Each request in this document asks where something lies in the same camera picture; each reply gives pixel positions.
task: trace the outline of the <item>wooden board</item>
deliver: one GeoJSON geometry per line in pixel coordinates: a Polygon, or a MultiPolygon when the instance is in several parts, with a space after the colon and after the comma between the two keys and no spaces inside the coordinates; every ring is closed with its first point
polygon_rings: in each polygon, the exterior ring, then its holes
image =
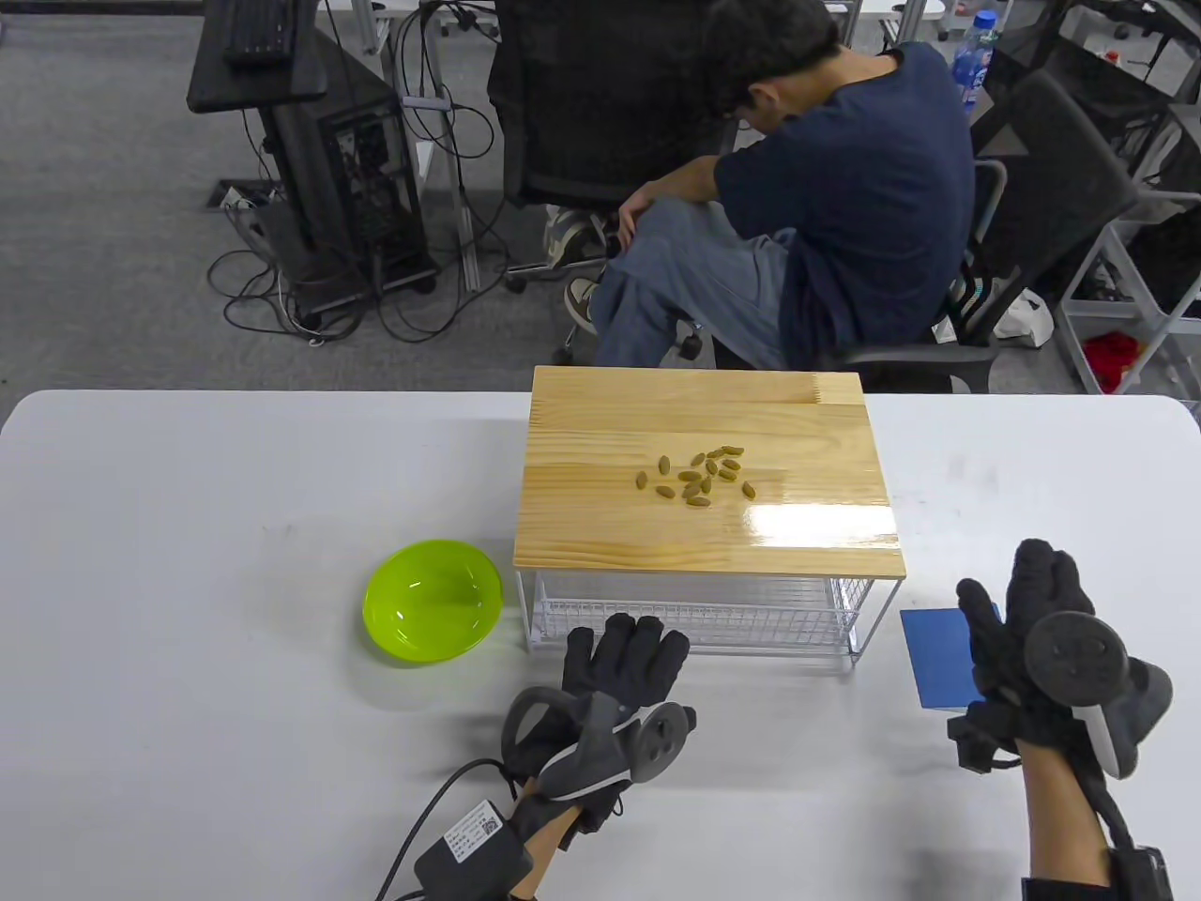
{"type": "Polygon", "coordinates": [[[514,565],[903,578],[859,376],[539,366],[514,565]],[[715,479],[686,506],[679,472],[723,444],[755,500],[715,479]]]}

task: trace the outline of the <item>white sticker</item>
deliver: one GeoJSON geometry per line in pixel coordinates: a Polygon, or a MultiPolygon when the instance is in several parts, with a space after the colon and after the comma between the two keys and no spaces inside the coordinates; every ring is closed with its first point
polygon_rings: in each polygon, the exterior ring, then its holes
{"type": "Polygon", "coordinates": [[[450,827],[450,830],[442,837],[450,846],[455,863],[461,864],[502,825],[503,823],[491,802],[480,801],[471,808],[471,813],[450,827]]]}

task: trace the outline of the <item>hair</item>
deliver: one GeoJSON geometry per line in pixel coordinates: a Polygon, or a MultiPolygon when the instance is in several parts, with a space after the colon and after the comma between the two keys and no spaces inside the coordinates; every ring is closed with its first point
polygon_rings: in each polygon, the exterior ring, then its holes
{"type": "Polygon", "coordinates": [[[752,84],[837,56],[838,25],[821,0],[717,0],[703,55],[710,100],[729,115],[753,105],[752,84]]]}

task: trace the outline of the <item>wire rack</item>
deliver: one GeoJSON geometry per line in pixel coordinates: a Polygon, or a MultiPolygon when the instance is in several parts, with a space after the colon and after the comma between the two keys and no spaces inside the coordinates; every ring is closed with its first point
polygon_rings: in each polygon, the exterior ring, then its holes
{"type": "Polygon", "coordinates": [[[872,579],[538,572],[528,595],[522,579],[522,604],[528,603],[533,646],[560,646],[576,626],[600,629],[609,616],[626,611],[657,616],[668,628],[687,634],[698,651],[854,658],[862,650],[855,621],[873,584],[872,579]]]}

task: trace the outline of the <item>plastic bowl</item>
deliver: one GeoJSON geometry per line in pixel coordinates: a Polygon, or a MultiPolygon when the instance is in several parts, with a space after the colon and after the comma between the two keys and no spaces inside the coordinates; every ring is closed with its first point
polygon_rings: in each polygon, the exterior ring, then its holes
{"type": "Polygon", "coordinates": [[[368,634],[410,663],[465,654],[496,626],[501,577],[479,548],[462,542],[411,544],[376,571],[363,598],[368,634]]]}

